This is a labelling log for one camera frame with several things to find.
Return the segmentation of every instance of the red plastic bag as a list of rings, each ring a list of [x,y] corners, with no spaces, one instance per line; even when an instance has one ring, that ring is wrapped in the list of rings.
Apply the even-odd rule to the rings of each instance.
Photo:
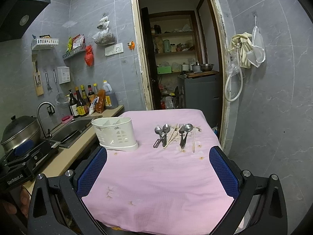
[[[86,47],[86,54],[85,54],[85,62],[88,66],[92,66],[94,62],[94,55],[92,53],[92,46],[88,45]]]

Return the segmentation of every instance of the white hose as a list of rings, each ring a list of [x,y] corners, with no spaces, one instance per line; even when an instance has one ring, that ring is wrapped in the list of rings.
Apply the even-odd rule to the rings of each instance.
[[[233,99],[229,99],[229,98],[227,97],[227,87],[228,87],[229,80],[230,80],[230,77],[231,77],[231,76],[228,76],[228,78],[227,78],[227,80],[226,80],[226,84],[225,84],[225,89],[224,89],[224,95],[225,95],[225,98],[226,98],[227,101],[235,101],[235,100],[237,100],[238,97],[239,97],[240,94],[241,94],[242,86],[243,86],[243,84],[244,84],[243,77],[242,77],[242,71],[241,71],[241,68],[240,68],[240,58],[239,58],[239,49],[238,49],[238,48],[237,48],[237,52],[236,52],[236,58],[237,58],[237,64],[238,64],[238,66],[239,66],[240,88],[239,88],[239,92],[238,92],[238,94],[236,95],[236,97],[233,98]]]

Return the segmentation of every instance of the gray refrigerator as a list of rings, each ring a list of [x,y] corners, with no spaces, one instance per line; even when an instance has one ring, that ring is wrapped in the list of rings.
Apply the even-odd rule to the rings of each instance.
[[[211,128],[220,125],[222,114],[222,85],[219,74],[187,78],[178,76],[180,109],[201,110]]]

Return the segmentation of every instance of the logo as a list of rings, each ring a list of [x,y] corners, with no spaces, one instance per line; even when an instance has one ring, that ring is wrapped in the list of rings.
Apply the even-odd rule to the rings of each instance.
[[[9,180],[7,183],[8,183],[8,184],[12,184],[13,182],[18,181],[18,180],[21,179],[22,177],[23,177],[23,175],[20,174],[20,175],[18,175],[16,178],[13,178],[13,179]]]

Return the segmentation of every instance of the brown packet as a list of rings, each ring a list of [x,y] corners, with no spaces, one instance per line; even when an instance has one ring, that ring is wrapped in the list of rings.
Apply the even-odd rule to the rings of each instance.
[[[104,105],[105,105],[105,90],[100,89],[98,92],[98,102],[96,102],[95,110],[97,113],[102,113],[104,111]]]

